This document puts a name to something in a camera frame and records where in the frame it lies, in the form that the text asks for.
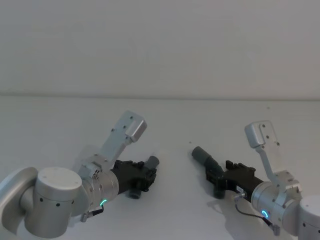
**black cable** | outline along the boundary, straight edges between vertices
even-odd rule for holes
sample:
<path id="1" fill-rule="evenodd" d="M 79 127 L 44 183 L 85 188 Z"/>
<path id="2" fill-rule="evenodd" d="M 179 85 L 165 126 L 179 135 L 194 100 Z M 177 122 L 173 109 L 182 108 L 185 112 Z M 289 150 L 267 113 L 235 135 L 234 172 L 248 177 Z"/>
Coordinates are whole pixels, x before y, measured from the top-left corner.
<path id="1" fill-rule="evenodd" d="M 237 204 L 235 204 L 235 209 L 236 209 L 239 213 L 241 213 L 241 214 L 243 214 L 243 215 L 250 216 L 250 217 L 255 217 L 255 218 L 259 218 L 259 219 L 264 219 L 264 217 L 262 217 L 262 216 L 258 216 L 258 215 L 254 215 L 254 214 L 245 213 L 245 212 L 243 212 L 243 211 L 240 211 Z"/>
<path id="2" fill-rule="evenodd" d="M 254 215 L 254 214 L 250 214 L 250 213 L 245 213 L 245 212 L 243 212 L 243 211 L 240 211 L 237 204 L 235 204 L 235 209 L 236 209 L 240 214 L 243 214 L 243 215 L 246 215 L 246 216 L 250 216 L 250 217 L 255 217 L 255 218 L 262 219 L 268 226 L 273 226 L 272 222 L 270 222 L 270 221 L 269 221 L 268 219 L 266 219 L 265 217 L 258 216 L 258 215 Z"/>

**white wall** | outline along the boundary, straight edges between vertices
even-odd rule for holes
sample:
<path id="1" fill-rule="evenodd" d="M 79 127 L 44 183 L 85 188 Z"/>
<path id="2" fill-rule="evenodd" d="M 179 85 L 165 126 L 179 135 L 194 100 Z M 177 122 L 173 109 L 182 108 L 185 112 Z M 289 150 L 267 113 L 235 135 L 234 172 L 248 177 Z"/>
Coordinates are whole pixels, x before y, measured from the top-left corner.
<path id="1" fill-rule="evenodd" d="M 319 99 L 318 0 L 2 0 L 0 93 Z"/>
<path id="2" fill-rule="evenodd" d="M 320 194 L 319 102 L 0 97 L 0 181 L 22 167 L 72 168 L 103 144 L 128 109 L 144 116 L 148 128 L 119 159 L 144 161 L 156 152 L 155 183 L 140 200 L 118 196 L 105 213 L 76 224 L 57 240 L 295 239 L 284 231 L 273 237 L 258 219 L 237 213 L 230 196 L 214 199 L 205 170 L 190 151 L 199 145 L 219 163 L 242 162 L 267 180 L 244 126 L 270 119 L 284 164 L 300 181 L 302 194 Z M 245 201 L 240 208 L 253 213 Z M 23 240 L 36 239 L 23 228 L 19 234 Z"/>

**cable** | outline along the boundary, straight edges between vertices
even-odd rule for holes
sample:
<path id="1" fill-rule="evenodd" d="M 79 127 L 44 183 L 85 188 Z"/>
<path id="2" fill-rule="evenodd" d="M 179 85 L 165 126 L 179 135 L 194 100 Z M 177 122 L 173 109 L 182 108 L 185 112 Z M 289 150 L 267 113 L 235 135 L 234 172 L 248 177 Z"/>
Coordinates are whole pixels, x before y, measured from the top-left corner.
<path id="1" fill-rule="evenodd" d="M 250 217 L 259 218 L 259 219 L 264 219 L 264 217 L 262 217 L 262 216 L 258 216 L 258 215 L 254 215 L 254 214 L 245 213 L 245 212 L 243 212 L 243 211 L 240 211 L 239 208 L 238 208 L 237 203 L 235 204 L 235 209 L 236 209 L 240 214 L 243 214 L 243 215 L 246 215 L 246 216 L 250 216 Z"/>
<path id="2" fill-rule="evenodd" d="M 105 207 L 103 205 L 101 205 L 101 209 L 98 209 L 98 210 L 94 210 L 92 211 L 92 217 L 95 216 L 95 215 L 98 215 L 98 214 L 102 214 L 105 210 Z"/>

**white table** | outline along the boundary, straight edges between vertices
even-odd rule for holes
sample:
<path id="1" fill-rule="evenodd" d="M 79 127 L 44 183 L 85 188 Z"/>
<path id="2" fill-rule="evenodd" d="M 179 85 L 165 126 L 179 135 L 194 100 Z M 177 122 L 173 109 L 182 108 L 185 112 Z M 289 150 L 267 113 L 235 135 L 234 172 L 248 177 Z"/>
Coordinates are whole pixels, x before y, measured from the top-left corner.
<path id="1" fill-rule="evenodd" d="M 148 128 L 119 159 L 145 161 L 158 154 L 155 183 L 140 200 L 118 196 L 105 213 L 57 240 L 295 239 L 284 231 L 273 237 L 258 219 L 237 213 L 230 198 L 214 199 L 190 152 L 199 145 L 222 165 L 242 162 L 267 180 L 244 127 L 268 119 L 303 195 L 320 194 L 320 102 L 0 97 L 0 180 L 21 167 L 73 168 L 104 143 L 125 110 L 144 116 Z M 253 212 L 245 201 L 239 207 Z M 19 234 L 38 239 L 23 227 Z"/>

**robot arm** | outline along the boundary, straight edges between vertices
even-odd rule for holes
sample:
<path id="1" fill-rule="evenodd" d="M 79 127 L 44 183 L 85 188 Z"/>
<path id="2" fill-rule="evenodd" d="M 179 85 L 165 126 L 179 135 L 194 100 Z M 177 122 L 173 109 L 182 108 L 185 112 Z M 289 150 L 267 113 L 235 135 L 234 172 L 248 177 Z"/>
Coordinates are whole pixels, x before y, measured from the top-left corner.
<path id="1" fill-rule="evenodd" d="M 244 198 L 275 235 L 280 228 L 299 240 L 320 240 L 320 196 L 302 199 L 300 183 L 285 170 L 279 152 L 280 143 L 270 121 L 253 122 L 245 127 L 249 145 L 261 157 L 270 181 L 255 177 L 255 169 L 242 163 L 226 161 L 223 171 L 219 164 L 199 146 L 192 156 L 205 166 L 206 178 L 213 183 L 213 196 L 224 198 L 225 190 L 238 193 L 235 201 Z"/>
<path id="2" fill-rule="evenodd" d="M 80 216 L 85 222 L 102 213 L 104 204 L 120 193 L 147 192 L 156 178 L 157 165 L 117 160 L 146 127 L 141 116 L 127 111 L 111 130 L 100 153 L 90 157 L 78 174 L 60 167 L 39 172 L 29 167 L 7 177 L 0 184 L 0 239 L 18 239 L 17 228 L 23 218 L 33 235 L 56 238 L 65 233 L 71 216 Z"/>

